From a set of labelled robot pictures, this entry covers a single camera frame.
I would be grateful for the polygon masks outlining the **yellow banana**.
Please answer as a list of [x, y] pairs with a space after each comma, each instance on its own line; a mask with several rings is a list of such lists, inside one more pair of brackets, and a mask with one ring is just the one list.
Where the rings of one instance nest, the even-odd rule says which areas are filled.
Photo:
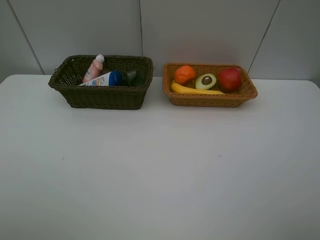
[[218, 90], [204, 90], [204, 89], [190, 88], [190, 87], [185, 87], [176, 82], [173, 82], [170, 88], [176, 94], [224, 95], [223, 92]]

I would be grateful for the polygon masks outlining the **dark green pump bottle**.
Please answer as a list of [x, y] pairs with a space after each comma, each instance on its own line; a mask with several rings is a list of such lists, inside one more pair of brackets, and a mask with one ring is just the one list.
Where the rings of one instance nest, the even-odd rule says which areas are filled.
[[142, 87], [145, 80], [137, 70], [130, 70], [122, 73], [123, 85], [126, 87]]

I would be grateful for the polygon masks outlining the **orange tangerine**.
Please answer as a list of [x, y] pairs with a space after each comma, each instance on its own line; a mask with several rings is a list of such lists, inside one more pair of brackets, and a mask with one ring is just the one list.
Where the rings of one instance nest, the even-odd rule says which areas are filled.
[[174, 73], [174, 80], [180, 85], [186, 85], [194, 79], [195, 70], [189, 65], [179, 67]]

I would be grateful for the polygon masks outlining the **halved avocado with pit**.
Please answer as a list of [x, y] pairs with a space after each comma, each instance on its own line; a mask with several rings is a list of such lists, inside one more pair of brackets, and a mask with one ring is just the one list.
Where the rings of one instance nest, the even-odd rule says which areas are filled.
[[217, 83], [216, 77], [212, 73], [206, 73], [197, 78], [195, 88], [198, 90], [209, 90]]

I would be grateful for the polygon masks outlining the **white tube blue cap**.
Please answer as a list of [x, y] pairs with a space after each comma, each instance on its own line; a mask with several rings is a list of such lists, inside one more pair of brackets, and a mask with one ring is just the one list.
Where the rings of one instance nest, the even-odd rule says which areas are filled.
[[110, 71], [90, 81], [80, 84], [82, 87], [114, 87], [121, 86], [123, 77], [120, 71]]

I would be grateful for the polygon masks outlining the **red apple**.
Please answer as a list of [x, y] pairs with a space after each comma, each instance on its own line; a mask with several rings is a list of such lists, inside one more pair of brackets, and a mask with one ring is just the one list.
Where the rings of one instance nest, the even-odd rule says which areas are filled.
[[218, 81], [223, 92], [237, 91], [242, 85], [241, 71], [237, 67], [224, 68], [218, 74]]

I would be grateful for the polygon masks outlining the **pink bottle white cap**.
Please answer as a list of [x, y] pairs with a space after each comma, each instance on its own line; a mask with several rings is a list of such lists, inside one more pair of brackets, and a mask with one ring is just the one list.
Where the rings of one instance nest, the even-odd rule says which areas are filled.
[[104, 61], [105, 58], [102, 54], [97, 55], [84, 75], [82, 82], [86, 83], [97, 78], [104, 68]]

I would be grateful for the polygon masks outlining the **orange wicker basket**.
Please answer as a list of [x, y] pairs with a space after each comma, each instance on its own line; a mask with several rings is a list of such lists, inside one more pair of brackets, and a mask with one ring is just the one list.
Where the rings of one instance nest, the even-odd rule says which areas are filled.
[[235, 67], [239, 70], [241, 76], [241, 86], [233, 92], [224, 94], [206, 94], [206, 93], [175, 93], [171, 89], [174, 82], [175, 72], [184, 63], [166, 63], [163, 67], [162, 87], [164, 93], [170, 102], [177, 106], [191, 107], [222, 107], [236, 108], [248, 100], [252, 100], [258, 96], [258, 92], [253, 82], [249, 78], [247, 72], [237, 64], [196, 64], [188, 65], [195, 70], [195, 76], [198, 78], [203, 74], [214, 74], [215, 77], [226, 69]]

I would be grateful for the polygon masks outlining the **dark green wicker basket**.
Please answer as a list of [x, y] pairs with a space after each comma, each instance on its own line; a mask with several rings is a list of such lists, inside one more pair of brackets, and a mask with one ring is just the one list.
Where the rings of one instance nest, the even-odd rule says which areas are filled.
[[137, 70], [145, 83], [141, 87], [80, 86], [94, 55], [72, 55], [55, 69], [48, 85], [67, 103], [78, 109], [138, 110], [153, 79], [153, 61], [143, 56], [105, 55], [103, 68], [123, 72]]

